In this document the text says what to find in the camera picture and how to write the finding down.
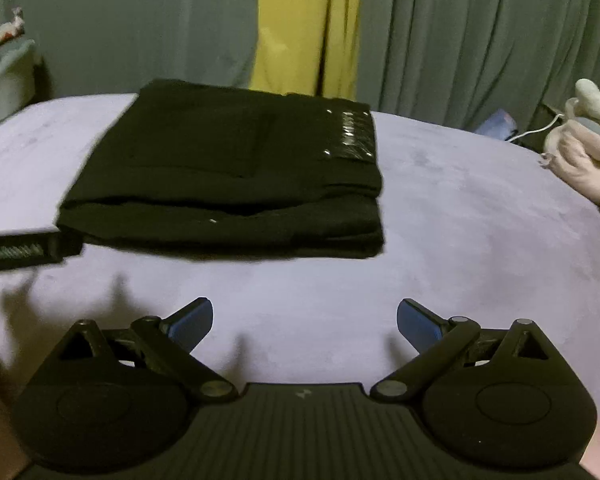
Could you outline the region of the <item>beige plush toy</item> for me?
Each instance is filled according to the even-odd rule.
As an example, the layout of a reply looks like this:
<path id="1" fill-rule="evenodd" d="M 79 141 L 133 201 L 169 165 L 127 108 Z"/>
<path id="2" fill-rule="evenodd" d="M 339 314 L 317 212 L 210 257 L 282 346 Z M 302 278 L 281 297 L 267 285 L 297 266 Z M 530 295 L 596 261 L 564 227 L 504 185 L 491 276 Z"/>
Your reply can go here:
<path id="1" fill-rule="evenodd" d="M 565 184 L 600 206 L 600 88 L 592 80 L 576 82 L 576 95 L 565 104 L 566 121 L 544 141 L 544 166 Z"/>

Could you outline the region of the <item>grey-green curtain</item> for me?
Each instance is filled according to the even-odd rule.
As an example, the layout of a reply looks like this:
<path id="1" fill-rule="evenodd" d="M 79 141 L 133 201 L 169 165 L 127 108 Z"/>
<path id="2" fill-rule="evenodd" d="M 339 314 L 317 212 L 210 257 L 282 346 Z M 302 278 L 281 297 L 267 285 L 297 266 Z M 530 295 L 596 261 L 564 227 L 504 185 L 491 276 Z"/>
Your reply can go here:
<path id="1" fill-rule="evenodd" d="M 250 88 L 258 0 L 0 0 L 42 60 L 43 96 L 151 79 Z M 355 97 L 471 129 L 501 108 L 527 127 L 574 83 L 600 84 L 600 0 L 362 0 Z"/>

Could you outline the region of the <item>lavender bed cover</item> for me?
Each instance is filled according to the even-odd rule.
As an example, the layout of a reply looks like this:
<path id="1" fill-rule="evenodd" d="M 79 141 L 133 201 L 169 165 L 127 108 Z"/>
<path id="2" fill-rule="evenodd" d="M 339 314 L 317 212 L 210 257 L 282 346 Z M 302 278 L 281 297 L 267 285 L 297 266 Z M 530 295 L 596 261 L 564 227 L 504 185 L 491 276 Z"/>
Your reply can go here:
<path id="1" fill-rule="evenodd" d="M 60 202 L 137 95 L 53 100 L 0 125 L 0 233 L 67 231 Z M 0 272 L 0 378 L 21 388 L 78 318 L 119 327 L 206 296 L 214 325 L 196 356 L 232 382 L 372 384 L 414 356 L 396 330 L 411 297 L 486 326 L 533 318 L 600 406 L 600 208 L 524 148 L 370 112 L 377 255 L 207 257 L 87 240 L 64 263 Z"/>

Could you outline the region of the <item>yellow curtain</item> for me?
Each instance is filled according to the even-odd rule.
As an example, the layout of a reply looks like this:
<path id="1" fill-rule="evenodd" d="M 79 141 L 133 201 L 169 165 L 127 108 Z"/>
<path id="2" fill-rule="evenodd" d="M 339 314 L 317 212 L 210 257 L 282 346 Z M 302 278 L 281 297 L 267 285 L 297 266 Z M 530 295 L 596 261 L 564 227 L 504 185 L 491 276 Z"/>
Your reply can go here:
<path id="1" fill-rule="evenodd" d="M 355 97 L 362 0 L 258 0 L 250 88 Z"/>

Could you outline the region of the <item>white shell-back chair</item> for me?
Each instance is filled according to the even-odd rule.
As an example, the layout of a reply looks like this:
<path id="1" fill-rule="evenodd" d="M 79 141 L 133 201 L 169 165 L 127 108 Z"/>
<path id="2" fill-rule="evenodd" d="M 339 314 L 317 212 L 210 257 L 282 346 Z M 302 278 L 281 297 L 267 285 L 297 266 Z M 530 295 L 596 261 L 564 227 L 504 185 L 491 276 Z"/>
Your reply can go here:
<path id="1" fill-rule="evenodd" d="M 0 122 L 25 107 L 35 96 L 36 44 L 14 39 L 0 47 Z"/>

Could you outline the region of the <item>black pants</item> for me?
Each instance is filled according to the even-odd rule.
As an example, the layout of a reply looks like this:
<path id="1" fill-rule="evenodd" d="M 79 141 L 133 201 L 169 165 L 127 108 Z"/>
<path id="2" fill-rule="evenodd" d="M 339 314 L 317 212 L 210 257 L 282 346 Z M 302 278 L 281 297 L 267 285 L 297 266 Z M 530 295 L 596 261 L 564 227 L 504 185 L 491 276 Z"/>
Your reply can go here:
<path id="1" fill-rule="evenodd" d="M 97 142 L 56 223 L 148 252 L 370 258 L 381 190 L 366 104 L 160 79 Z"/>

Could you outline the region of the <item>pink plush toy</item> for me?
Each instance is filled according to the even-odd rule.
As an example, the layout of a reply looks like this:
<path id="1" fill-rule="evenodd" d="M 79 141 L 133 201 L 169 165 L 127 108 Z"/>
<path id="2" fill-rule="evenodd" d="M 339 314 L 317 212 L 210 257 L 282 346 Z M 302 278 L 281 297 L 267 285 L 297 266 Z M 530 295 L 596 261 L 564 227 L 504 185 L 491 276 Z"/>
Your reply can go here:
<path id="1" fill-rule="evenodd" d="M 21 6 L 12 9 L 12 20 L 0 25 L 0 46 L 7 41 L 15 39 L 24 34 L 24 19 Z"/>

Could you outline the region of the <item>blue cloth by bed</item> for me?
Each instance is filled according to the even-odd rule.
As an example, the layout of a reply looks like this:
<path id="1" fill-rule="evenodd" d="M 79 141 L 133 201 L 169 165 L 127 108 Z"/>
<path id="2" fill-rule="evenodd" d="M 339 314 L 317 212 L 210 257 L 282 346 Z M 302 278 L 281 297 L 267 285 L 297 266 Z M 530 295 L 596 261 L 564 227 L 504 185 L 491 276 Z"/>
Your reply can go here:
<path id="1" fill-rule="evenodd" d="M 518 126 L 515 119 L 506 110 L 499 108 L 478 125 L 475 133 L 479 136 L 506 141 L 518 133 Z"/>

